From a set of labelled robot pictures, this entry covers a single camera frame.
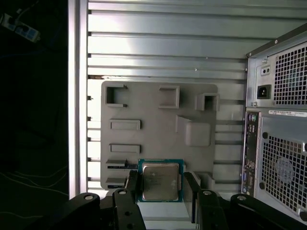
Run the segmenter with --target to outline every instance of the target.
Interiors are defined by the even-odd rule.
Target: rectangular cutout
[[[110,152],[140,153],[140,145],[110,144]]]
[[[116,167],[123,167],[126,165],[126,160],[112,160],[112,159],[108,159],[106,161],[106,165],[109,166],[116,166]]]
[[[140,120],[111,119],[110,129],[113,129],[113,130],[140,130],[141,121]]]
[[[177,85],[161,85],[159,88],[159,108],[178,109],[179,108],[180,87]]]
[[[109,107],[127,107],[126,96],[128,92],[124,84],[106,86],[106,105]]]
[[[106,184],[112,186],[125,186],[126,178],[107,178]]]
[[[126,164],[125,166],[108,166],[108,169],[130,169],[130,170],[136,170],[138,169],[137,164]]]
[[[219,111],[218,93],[201,93],[196,96],[195,110],[200,111]]]
[[[108,185],[108,189],[117,189],[117,188],[125,188],[124,185]]]

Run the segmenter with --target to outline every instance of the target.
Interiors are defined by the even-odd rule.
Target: power socket
[[[9,19],[11,18],[11,16],[9,16],[8,14],[4,14],[4,19],[2,20],[1,25],[11,31],[15,31],[16,34],[20,35],[21,37],[36,43],[37,41],[40,40],[40,32],[34,28],[32,28],[31,26],[28,26],[27,24],[24,24],[22,22],[18,22],[18,26],[20,25],[24,25],[26,27],[28,27],[29,29],[25,32],[23,31],[23,29],[21,27],[18,27],[16,30],[15,28],[17,27],[16,25],[10,24],[9,23]]]

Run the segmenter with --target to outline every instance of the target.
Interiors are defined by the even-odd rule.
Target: metal frame
[[[300,39],[306,37],[306,35],[307,35],[307,23],[276,38],[275,40],[268,42],[267,44],[257,49],[254,49],[251,52],[248,52],[246,56],[248,58],[257,58],[263,53],[274,53],[278,49],[287,49],[284,48],[287,44],[293,46],[294,41],[300,42]]]
[[[87,7],[69,0],[69,197],[87,192]]]

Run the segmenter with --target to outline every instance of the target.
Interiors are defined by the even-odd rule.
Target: ventilation grille
[[[307,47],[276,57],[274,101],[307,104]]]
[[[295,213],[306,208],[307,198],[307,157],[301,151],[301,144],[272,136],[263,143],[265,190]]]

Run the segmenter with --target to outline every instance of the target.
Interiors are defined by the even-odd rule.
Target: black holder arm
[[[306,230],[303,223],[245,194],[230,201],[217,193],[201,189],[191,173],[184,173],[184,202],[191,222],[200,230]],[[55,213],[42,217],[26,230],[79,229],[146,230],[136,204],[140,194],[140,175],[131,171],[126,188],[100,200],[92,193],[83,193],[69,200]]]

